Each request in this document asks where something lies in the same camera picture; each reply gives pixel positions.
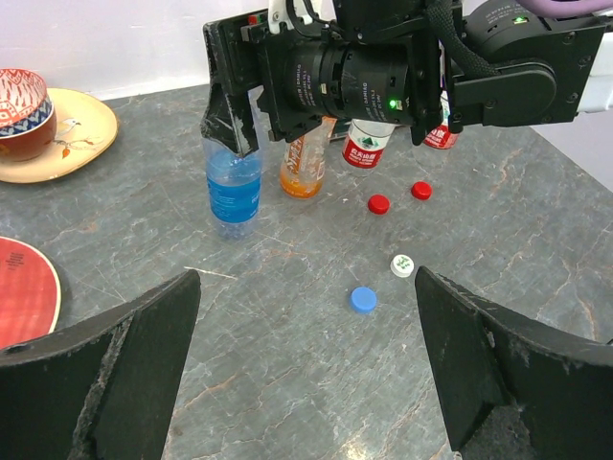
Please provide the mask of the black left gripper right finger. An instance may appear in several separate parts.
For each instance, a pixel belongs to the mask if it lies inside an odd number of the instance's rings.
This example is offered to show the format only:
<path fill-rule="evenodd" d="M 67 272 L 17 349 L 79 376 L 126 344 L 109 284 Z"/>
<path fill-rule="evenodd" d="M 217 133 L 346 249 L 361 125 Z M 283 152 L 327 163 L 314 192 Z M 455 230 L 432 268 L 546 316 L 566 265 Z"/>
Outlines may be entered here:
<path fill-rule="evenodd" d="M 464 459 L 609 459 L 612 346 L 533 320 L 425 266 L 421 330 Z"/>

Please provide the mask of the clear bottle red label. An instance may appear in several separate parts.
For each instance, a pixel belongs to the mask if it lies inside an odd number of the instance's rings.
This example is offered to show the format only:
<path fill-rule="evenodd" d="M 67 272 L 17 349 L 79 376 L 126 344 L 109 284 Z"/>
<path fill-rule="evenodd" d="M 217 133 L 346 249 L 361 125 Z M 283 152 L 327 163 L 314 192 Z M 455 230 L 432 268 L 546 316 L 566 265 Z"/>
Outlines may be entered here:
<path fill-rule="evenodd" d="M 441 96 L 441 104 L 443 109 L 442 123 L 426 136 L 423 143 L 427 147 L 433 149 L 450 150 L 456 144 L 459 135 L 452 133 L 449 130 L 448 117 L 450 115 L 450 107 L 448 103 L 447 93 L 445 91 L 443 91 Z"/>

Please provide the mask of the white orange-bottle cap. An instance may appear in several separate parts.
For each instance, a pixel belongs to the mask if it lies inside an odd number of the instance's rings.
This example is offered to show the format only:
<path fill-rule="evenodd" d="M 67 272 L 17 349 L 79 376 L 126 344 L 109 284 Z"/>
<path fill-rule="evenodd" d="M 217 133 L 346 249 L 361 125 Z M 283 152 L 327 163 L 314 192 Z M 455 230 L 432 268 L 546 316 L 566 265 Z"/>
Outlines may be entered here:
<path fill-rule="evenodd" d="M 397 277 L 408 278 L 415 269 L 415 263 L 409 256 L 397 254 L 391 260 L 390 268 Z"/>

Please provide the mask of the clear bottle red cap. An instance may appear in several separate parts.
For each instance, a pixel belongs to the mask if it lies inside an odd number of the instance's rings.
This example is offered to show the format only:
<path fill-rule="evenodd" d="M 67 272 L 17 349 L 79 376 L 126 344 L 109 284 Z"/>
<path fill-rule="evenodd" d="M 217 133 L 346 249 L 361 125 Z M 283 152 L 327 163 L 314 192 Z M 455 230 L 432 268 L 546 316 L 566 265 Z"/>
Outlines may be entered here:
<path fill-rule="evenodd" d="M 343 165 L 355 176 L 374 170 L 386 149 L 396 125 L 353 119 L 341 151 Z"/>

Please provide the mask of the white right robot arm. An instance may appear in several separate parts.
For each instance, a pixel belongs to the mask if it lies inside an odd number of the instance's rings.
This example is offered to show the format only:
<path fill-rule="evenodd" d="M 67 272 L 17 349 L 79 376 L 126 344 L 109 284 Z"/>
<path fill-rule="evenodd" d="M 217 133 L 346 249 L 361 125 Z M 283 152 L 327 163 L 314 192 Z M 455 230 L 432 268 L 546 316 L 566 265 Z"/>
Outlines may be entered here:
<path fill-rule="evenodd" d="M 608 1 L 272 1 L 207 23 L 202 136 L 238 156 L 259 147 L 249 92 L 273 141 L 324 117 L 409 127 L 524 127 L 612 106 Z"/>

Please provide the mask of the blue bottle cap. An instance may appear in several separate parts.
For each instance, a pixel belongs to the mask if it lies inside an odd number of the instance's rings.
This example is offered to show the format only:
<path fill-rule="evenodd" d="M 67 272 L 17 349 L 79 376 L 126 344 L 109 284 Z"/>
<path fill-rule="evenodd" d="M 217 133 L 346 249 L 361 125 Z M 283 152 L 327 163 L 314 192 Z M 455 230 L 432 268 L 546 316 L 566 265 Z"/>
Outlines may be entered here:
<path fill-rule="evenodd" d="M 350 305 L 355 312 L 368 314 L 377 305 L 376 293 L 369 287 L 357 287 L 350 294 Z"/>

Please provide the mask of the blue water bottle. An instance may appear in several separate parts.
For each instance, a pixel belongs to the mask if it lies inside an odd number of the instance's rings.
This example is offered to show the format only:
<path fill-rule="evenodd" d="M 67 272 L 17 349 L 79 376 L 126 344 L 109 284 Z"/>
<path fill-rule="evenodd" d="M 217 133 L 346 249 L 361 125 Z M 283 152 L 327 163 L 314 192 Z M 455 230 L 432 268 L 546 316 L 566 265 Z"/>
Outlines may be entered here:
<path fill-rule="evenodd" d="M 218 141 L 202 137 L 210 209 L 217 233 L 227 240 L 246 238 L 258 220 L 264 149 L 268 145 L 257 106 L 261 92 L 258 87 L 248 93 L 258 150 L 239 158 Z"/>

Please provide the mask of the orange drink bottle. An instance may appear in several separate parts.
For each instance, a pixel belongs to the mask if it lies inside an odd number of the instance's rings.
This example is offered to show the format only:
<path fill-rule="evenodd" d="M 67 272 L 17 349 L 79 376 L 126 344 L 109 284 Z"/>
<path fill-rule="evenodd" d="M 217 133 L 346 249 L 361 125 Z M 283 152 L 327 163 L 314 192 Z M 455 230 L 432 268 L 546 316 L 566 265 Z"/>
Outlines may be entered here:
<path fill-rule="evenodd" d="M 325 152 L 335 124 L 334 118 L 324 117 L 321 125 L 288 146 L 280 168 L 280 185 L 287 195 L 309 199 L 320 192 Z"/>

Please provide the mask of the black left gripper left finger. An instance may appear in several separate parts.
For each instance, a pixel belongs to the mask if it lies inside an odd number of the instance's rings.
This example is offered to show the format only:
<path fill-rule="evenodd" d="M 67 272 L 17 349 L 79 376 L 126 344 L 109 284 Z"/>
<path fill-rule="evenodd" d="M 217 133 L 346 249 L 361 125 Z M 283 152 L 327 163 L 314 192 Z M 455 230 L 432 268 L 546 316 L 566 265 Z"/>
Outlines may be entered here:
<path fill-rule="evenodd" d="M 200 299 L 200 277 L 186 270 L 2 350 L 2 458 L 161 458 Z"/>

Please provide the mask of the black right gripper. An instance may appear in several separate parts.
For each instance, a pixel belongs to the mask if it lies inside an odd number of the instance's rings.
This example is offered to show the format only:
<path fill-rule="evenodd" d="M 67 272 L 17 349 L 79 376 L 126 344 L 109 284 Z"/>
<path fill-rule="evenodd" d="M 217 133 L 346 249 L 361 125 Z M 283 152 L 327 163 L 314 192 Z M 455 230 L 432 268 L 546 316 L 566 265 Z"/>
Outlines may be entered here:
<path fill-rule="evenodd" d="M 331 54 L 335 22 L 321 15 L 310 25 L 282 26 L 271 34 L 267 9 L 209 22 L 203 27 L 210 72 L 208 104 L 200 121 L 204 139 L 238 157 L 259 148 L 249 91 L 269 118 L 269 137 L 291 142 L 335 114 Z"/>

